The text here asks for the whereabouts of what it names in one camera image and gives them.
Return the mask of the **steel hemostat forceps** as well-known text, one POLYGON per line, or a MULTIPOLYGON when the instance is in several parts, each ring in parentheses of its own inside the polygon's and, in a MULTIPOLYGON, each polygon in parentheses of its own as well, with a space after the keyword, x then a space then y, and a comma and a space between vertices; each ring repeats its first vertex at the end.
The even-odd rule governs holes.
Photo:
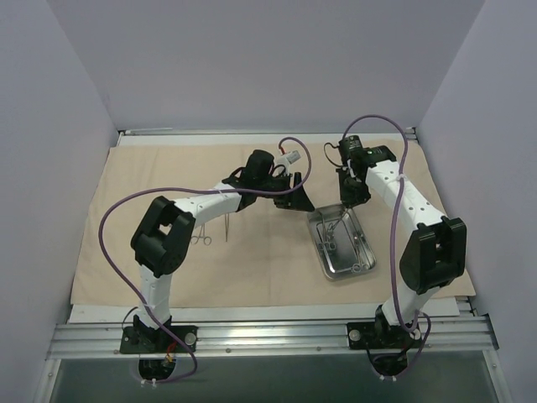
POLYGON ((329 221, 326 226, 325 226, 325 230, 326 230, 326 235, 331 237, 332 234, 334 233, 336 227, 339 225, 339 223, 342 221, 342 219, 345 217, 345 215, 347 214, 348 212, 348 208, 347 207, 343 207, 340 211, 339 211, 339 214, 337 216, 337 218, 329 221))
POLYGON ((205 246, 211 245, 212 238, 206 233, 206 225, 202 224, 199 227, 199 231, 196 234, 193 234, 190 238, 190 244, 203 244, 205 246))

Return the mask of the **steel surgical scissors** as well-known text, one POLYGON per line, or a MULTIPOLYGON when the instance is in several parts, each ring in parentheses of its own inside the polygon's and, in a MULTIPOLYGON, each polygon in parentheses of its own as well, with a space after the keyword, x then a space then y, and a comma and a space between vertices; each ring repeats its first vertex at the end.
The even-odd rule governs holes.
POLYGON ((319 235, 323 247, 328 252, 333 252, 336 250, 336 241, 335 241, 335 227, 336 225, 333 222, 322 221, 319 226, 319 235))

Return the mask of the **metal instrument tray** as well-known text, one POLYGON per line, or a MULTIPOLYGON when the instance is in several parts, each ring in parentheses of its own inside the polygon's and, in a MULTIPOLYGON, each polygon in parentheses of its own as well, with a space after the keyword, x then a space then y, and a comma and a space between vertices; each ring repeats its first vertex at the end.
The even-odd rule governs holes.
POLYGON ((365 232, 357 219, 355 212, 348 208, 348 212, 335 229, 336 250, 328 252, 322 245, 319 235, 319 226, 322 221, 329 222, 337 218, 339 211, 343 208, 341 204, 320 207, 313 212, 307 213, 308 229, 317 251, 321 268, 330 281, 340 281, 350 279, 359 275, 371 272, 377 263, 373 251, 366 239, 365 232), (360 273, 354 273, 352 266, 357 262, 352 246, 353 234, 361 234, 361 252, 364 262, 360 273))

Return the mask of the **steel tweezers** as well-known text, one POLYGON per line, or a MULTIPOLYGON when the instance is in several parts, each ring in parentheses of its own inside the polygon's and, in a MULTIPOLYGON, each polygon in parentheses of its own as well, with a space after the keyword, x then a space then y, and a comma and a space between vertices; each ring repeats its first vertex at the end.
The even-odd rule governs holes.
POLYGON ((225 242, 228 242, 229 239, 229 229, 230 229, 230 213, 224 214, 224 228, 225 228, 225 242))

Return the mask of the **steel needle holder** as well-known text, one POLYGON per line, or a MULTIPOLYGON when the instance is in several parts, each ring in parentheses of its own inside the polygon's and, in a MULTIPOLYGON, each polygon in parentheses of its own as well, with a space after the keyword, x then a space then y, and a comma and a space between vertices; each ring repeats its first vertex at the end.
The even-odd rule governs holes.
POLYGON ((361 234, 359 232, 353 234, 352 246, 357 259, 357 262, 352 266, 352 271, 354 273, 360 273, 363 269, 364 262, 361 252, 361 234))

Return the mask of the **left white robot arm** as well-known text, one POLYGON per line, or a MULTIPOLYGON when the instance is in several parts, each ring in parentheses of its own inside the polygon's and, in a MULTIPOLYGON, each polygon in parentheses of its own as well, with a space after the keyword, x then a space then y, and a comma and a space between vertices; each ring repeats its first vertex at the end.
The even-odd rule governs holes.
POLYGON ((133 327, 148 351, 159 352, 168 345, 172 274, 184 262, 196 228, 203 228, 220 216, 240 212, 260 196, 273 200, 279 209, 315 210, 301 185, 301 173, 290 170, 299 159, 297 150, 276 158, 256 149, 243 167, 209 191, 174 201, 164 196, 152 201, 131 240, 135 260, 140 264, 144 298, 133 327))

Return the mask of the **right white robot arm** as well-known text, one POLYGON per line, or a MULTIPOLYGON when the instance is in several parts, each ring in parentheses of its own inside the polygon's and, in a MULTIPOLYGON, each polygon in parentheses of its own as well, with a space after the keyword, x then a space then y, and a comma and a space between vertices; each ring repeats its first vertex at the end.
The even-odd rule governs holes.
POLYGON ((467 227, 429 202, 404 174, 404 159, 385 145, 365 147, 352 135, 337 145, 340 200, 352 208, 376 192, 392 210, 389 234, 391 296, 375 313, 373 336, 389 347, 413 332, 420 311, 465 271, 467 227))

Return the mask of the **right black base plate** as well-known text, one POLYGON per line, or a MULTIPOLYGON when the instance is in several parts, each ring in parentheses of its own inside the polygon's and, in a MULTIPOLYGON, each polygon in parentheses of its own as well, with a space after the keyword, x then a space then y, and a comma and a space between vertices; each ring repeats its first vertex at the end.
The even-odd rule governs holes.
POLYGON ((408 333, 400 327, 382 328, 374 322, 348 322, 346 328, 348 346, 352 350, 414 348, 422 341, 419 328, 408 333))

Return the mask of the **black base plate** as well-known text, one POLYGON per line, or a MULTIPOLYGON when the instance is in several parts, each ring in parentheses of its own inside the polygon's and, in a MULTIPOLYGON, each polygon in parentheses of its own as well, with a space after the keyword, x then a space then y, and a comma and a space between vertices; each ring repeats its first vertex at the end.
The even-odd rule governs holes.
MULTIPOLYGON (((197 331, 195 326, 172 325, 169 330, 192 351, 196 350, 197 331)), ((121 354, 166 353, 175 340, 166 332, 144 325, 123 329, 119 352, 121 354)))
POLYGON ((352 350, 414 348, 422 341, 419 328, 408 333, 400 327, 382 328, 374 322, 348 322, 346 328, 348 346, 352 350))

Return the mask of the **aluminium front rail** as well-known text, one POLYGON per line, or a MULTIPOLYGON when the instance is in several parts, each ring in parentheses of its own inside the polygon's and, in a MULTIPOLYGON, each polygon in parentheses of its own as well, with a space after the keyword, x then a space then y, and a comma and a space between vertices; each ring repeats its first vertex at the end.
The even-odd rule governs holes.
MULTIPOLYGON (((498 342, 486 317, 440 317, 431 320, 423 353, 496 350, 498 342)), ((201 322, 197 359, 291 355, 361 354, 351 350, 347 322, 201 322)), ((163 353, 122 354, 118 323, 77 323, 58 326, 48 359, 162 359, 163 353)))

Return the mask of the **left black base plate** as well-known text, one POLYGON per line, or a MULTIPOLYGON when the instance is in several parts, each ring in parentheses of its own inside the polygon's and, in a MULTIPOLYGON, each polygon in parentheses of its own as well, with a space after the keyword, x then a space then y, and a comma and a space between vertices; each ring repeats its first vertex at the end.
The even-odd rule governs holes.
MULTIPOLYGON (((195 326, 172 325, 169 330, 192 351, 196 350, 197 331, 195 326)), ((119 352, 121 354, 166 353, 175 340, 166 332, 144 325, 123 329, 119 352)))

